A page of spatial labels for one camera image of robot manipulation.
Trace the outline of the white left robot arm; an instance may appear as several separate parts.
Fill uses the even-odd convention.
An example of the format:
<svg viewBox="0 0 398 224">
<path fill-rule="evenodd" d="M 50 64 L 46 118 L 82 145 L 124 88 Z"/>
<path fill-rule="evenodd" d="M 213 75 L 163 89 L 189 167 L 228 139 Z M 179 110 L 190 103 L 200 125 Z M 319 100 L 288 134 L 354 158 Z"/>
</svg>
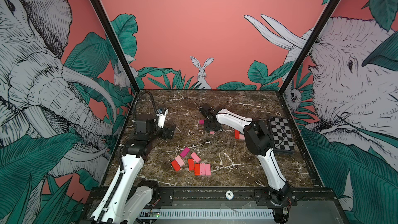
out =
<svg viewBox="0 0 398 224">
<path fill-rule="evenodd" d="M 157 138 L 172 139 L 175 126 L 165 127 L 167 113 L 158 113 L 154 119 L 138 119 L 136 130 L 117 151 L 119 169 L 98 207 L 87 220 L 90 224 L 132 224 L 142 210 L 160 200 L 157 183 L 145 181 L 133 192 L 134 181 L 144 166 L 145 159 Z"/>
</svg>

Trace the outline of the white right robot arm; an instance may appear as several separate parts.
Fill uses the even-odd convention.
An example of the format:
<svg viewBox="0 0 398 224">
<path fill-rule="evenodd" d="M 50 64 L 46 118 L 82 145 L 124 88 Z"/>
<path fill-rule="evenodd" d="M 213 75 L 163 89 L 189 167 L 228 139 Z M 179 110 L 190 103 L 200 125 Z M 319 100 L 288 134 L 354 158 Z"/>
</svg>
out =
<svg viewBox="0 0 398 224">
<path fill-rule="evenodd" d="M 273 137 L 265 122 L 234 114 L 227 109 L 213 108 L 208 104 L 199 106 L 199 111 L 205 117 L 204 126 L 207 131 L 220 132 L 222 125 L 227 125 L 242 133 L 247 149 L 258 158 L 264 170 L 271 202 L 277 206 L 292 204 L 290 185 L 275 158 Z"/>
</svg>

